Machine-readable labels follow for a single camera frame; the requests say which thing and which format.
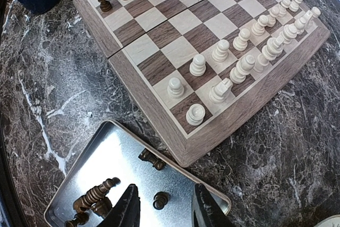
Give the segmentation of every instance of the marble countertop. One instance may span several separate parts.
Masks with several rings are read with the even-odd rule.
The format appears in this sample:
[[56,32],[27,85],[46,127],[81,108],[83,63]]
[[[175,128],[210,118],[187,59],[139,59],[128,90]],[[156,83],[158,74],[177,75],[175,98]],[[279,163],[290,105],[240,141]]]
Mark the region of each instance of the marble countertop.
[[[340,213],[340,2],[321,9],[331,37],[266,106],[188,170],[226,193],[236,226],[314,226]],[[9,0],[0,105],[11,173],[31,226],[102,121],[116,119],[168,155],[72,0],[33,16]]]

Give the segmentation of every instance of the wooden chessboard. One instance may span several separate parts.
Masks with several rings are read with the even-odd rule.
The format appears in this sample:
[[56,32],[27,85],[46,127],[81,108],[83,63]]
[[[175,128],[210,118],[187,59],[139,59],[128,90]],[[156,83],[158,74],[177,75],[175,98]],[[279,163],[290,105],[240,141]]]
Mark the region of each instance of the wooden chessboard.
[[[181,166],[188,166],[212,150],[256,114],[303,67],[328,38],[329,31],[315,19],[313,26],[284,46],[281,56],[263,74],[251,72],[244,83],[234,85],[222,104],[208,93],[229,77],[245,54],[261,53],[268,38],[277,37],[285,24],[294,23],[309,8],[278,18],[263,36],[252,35],[245,51],[236,51],[233,39],[281,0],[109,0],[113,8],[103,13],[97,0],[74,0],[113,70],[158,132]],[[212,51],[221,39],[231,43],[229,57],[217,63]],[[203,76],[194,77],[189,65],[196,54],[207,60]],[[167,93],[170,78],[185,87],[183,97]],[[187,123],[189,107],[199,103],[206,116],[199,126]]]

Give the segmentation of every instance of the gray marble surface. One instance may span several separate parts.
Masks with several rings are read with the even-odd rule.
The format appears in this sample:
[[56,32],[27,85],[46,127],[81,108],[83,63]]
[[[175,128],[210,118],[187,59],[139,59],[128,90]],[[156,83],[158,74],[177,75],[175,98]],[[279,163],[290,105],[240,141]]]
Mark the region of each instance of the gray marble surface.
[[[188,170],[226,193],[236,226],[314,226],[340,213],[340,3],[318,6],[331,37],[261,111]],[[106,119],[161,152],[72,0],[33,16],[9,0],[0,108],[13,179],[31,226]]]

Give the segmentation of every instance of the metal tray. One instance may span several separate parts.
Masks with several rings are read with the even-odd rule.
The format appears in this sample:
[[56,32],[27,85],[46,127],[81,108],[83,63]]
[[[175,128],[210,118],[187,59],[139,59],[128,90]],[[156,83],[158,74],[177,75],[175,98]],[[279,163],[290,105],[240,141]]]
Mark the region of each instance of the metal tray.
[[[163,170],[157,171],[151,163],[138,158],[145,148],[166,162]],[[46,222],[52,227],[63,227],[64,222],[75,215],[72,204],[77,198],[93,186],[115,176],[121,183],[108,194],[113,205],[130,183],[138,187],[141,200],[140,227],[191,226],[193,186],[195,182],[205,183],[112,121],[101,124],[73,165],[45,211]],[[205,185],[227,214],[231,209],[230,199]],[[160,211],[152,206],[154,195],[159,191],[170,195],[168,204]],[[102,220],[91,212],[90,220],[84,226],[97,226]]]

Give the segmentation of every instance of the chessboard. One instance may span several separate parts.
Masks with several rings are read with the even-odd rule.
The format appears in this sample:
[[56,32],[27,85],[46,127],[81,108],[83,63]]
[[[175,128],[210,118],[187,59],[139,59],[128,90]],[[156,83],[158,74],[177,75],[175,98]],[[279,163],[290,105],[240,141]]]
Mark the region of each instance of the chessboard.
[[[303,17],[309,8],[300,4],[287,9],[273,27],[261,36],[250,36],[244,51],[233,40],[240,30],[251,31],[261,15],[282,0],[108,0],[112,8],[103,12],[97,0],[74,0],[113,70],[138,104],[150,124],[181,166],[189,166],[208,153],[281,90],[329,36],[314,19],[302,34],[283,46],[280,56],[263,73],[254,70],[221,104],[209,98],[211,88],[230,77],[238,60],[257,57],[269,38],[278,37],[287,24]],[[216,62],[212,53],[220,40],[230,43],[228,57]],[[190,72],[193,58],[206,59],[202,76]],[[180,98],[168,93],[171,78],[184,86]],[[200,125],[190,125],[186,113],[200,104],[205,115]]]

